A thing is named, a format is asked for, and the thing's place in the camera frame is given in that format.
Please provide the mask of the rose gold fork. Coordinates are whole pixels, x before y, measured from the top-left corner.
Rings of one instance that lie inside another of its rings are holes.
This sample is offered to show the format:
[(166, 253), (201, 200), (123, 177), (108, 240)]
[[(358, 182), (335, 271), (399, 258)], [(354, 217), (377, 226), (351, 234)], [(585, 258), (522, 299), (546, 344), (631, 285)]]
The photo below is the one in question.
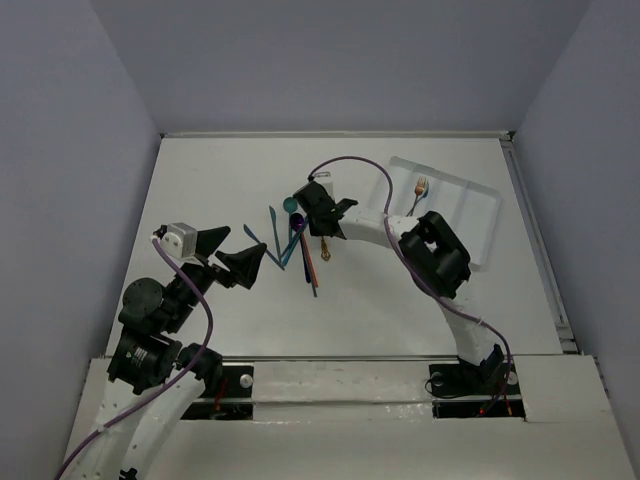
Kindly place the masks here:
[(421, 176), (418, 178), (414, 188), (414, 201), (411, 209), (408, 212), (408, 216), (412, 216), (414, 214), (415, 208), (418, 205), (419, 201), (424, 197), (425, 193), (428, 191), (428, 180), (426, 177)]

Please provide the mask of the ornate gold fork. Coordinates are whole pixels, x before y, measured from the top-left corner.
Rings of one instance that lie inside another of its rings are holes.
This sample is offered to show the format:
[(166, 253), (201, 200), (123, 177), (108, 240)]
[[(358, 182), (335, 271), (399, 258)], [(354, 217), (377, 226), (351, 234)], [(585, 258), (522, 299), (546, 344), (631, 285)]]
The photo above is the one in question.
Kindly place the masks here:
[(324, 237), (322, 237), (320, 240), (320, 246), (321, 246), (321, 259), (325, 262), (329, 261), (331, 259), (331, 253), (329, 251), (328, 243)]

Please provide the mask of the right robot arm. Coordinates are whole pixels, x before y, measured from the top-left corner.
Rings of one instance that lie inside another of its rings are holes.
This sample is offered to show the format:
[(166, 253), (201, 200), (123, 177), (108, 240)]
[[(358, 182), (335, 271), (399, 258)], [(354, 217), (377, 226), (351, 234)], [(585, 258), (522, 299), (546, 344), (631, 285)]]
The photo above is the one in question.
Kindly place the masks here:
[(309, 182), (293, 198), (305, 212), (310, 233), (391, 248), (418, 288), (440, 306), (456, 345), (458, 380), (473, 392), (505, 388), (511, 367), (498, 332), (469, 312), (471, 257), (445, 219), (434, 211), (421, 217), (390, 215), (335, 201), (325, 187)]

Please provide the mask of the teal knife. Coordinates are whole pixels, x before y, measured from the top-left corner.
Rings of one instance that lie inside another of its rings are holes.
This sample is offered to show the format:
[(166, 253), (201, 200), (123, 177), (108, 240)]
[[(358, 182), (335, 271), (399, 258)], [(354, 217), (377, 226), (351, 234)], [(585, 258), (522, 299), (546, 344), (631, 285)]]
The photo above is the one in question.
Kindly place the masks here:
[(273, 237), (274, 237), (274, 244), (275, 244), (275, 248), (276, 248), (276, 253), (277, 253), (278, 258), (280, 258), (280, 256), (281, 256), (281, 247), (280, 247), (278, 228), (277, 228), (277, 214), (276, 214), (275, 209), (271, 205), (269, 205), (268, 209), (269, 209), (269, 215), (270, 215), (270, 219), (271, 219), (272, 232), (273, 232)]

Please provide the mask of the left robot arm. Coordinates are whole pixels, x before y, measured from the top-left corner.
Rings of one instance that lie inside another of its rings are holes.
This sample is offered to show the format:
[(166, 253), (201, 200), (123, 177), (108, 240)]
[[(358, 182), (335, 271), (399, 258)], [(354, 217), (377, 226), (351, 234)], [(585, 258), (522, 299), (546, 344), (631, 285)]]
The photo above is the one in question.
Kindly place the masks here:
[(206, 315), (206, 338), (214, 316), (204, 298), (213, 284), (250, 289), (267, 251), (256, 242), (235, 254), (220, 251), (227, 226), (198, 231), (170, 223), (150, 241), (174, 277), (131, 282), (122, 295), (120, 339), (107, 368), (107, 382), (88, 436), (68, 454), (59, 479), (144, 479), (178, 421), (194, 401), (207, 396), (216, 414), (235, 413), (227, 398), (249, 397), (250, 366), (225, 367), (207, 341), (188, 346), (173, 339), (197, 306)]

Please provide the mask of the shiny blue fork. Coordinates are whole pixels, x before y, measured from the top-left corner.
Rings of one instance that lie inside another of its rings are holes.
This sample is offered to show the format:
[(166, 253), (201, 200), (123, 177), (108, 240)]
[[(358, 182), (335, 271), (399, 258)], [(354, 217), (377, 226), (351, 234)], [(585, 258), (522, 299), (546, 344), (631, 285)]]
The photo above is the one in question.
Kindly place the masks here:
[(414, 188), (414, 201), (410, 210), (407, 212), (406, 216), (410, 217), (414, 215), (416, 207), (418, 204), (428, 196), (430, 190), (430, 183), (426, 178), (421, 177), (419, 181), (416, 183)]

